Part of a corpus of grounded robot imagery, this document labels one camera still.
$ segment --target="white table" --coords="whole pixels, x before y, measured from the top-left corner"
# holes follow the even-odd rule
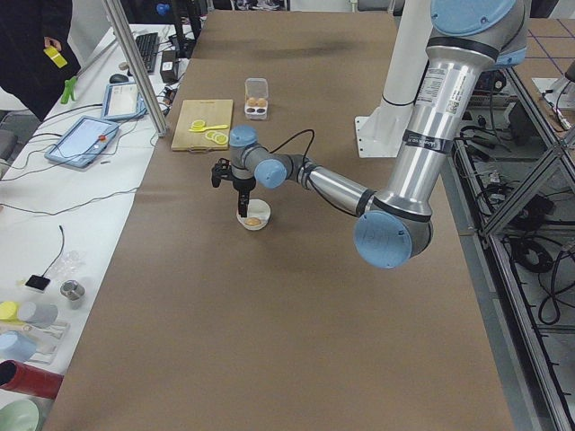
[[[161,40],[173,34],[171,26],[134,25],[132,28],[136,34],[158,31]],[[113,35],[108,31],[93,57],[112,40]],[[168,44],[163,44],[160,49],[166,47]],[[82,115],[99,117],[101,109],[92,107],[49,119],[76,107],[102,103],[109,77],[123,73],[119,70],[119,64],[123,61],[123,53],[119,45],[114,43],[78,79],[76,101],[67,105],[57,103],[49,113],[48,121],[42,123],[36,133],[63,134]],[[164,88],[157,72],[160,61],[161,55],[158,55],[156,73],[150,75],[156,93]],[[180,67],[181,74],[186,65],[184,63]],[[4,204],[4,209],[0,211],[0,302],[54,303],[59,309],[58,319],[70,324],[54,361],[50,365],[31,365],[55,373],[66,373],[128,217],[135,189],[140,185],[154,151],[156,139],[157,134],[148,115],[138,121],[128,121],[121,125],[116,139],[103,154],[87,168],[77,170],[54,166],[45,159],[45,150],[56,139],[39,136],[24,147],[13,163],[13,168],[0,181],[0,203]],[[53,167],[43,172],[27,173],[50,166]],[[38,215],[7,207],[56,213],[116,192],[120,194],[58,215]],[[63,227],[66,236],[63,255],[47,274],[52,281],[46,291],[38,293],[24,286],[24,283],[30,275],[42,274],[58,255],[61,244],[59,225]],[[77,280],[85,288],[84,298],[78,303],[70,302],[59,293],[61,284],[68,279]],[[25,398],[30,397],[0,391],[0,408]],[[51,401],[39,398],[34,400],[42,406],[46,415]]]

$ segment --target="blue joint cap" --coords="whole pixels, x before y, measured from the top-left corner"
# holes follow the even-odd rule
[[[447,36],[486,31],[509,13],[517,0],[431,0],[431,23]]]
[[[367,211],[356,222],[353,240],[359,255],[377,268],[396,268],[411,256],[411,236],[405,225],[385,211]]]
[[[268,159],[258,163],[253,176],[266,189],[275,189],[286,180],[288,170],[279,160]]]
[[[526,47],[518,49],[517,51],[508,52],[506,54],[500,54],[500,56],[497,57],[495,66],[493,66],[491,69],[503,69],[505,67],[517,66],[519,63],[525,60],[526,54]]]
[[[243,148],[258,142],[258,133],[252,126],[236,126],[230,132],[230,146]]]

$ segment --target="person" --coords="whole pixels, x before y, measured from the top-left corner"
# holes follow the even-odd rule
[[[16,96],[40,121],[80,70],[67,43],[72,0],[2,0],[0,87]],[[44,53],[54,47],[67,61],[58,68]]]

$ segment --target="black box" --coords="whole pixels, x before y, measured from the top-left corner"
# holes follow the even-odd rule
[[[160,65],[160,76],[166,84],[178,82],[178,59],[175,51],[162,52],[162,64]]]

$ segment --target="yellow tag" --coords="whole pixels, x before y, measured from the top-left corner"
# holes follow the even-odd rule
[[[54,47],[44,48],[44,53],[50,57],[50,60],[52,60],[59,69],[68,64],[66,59],[62,57],[62,54],[60,54]]]

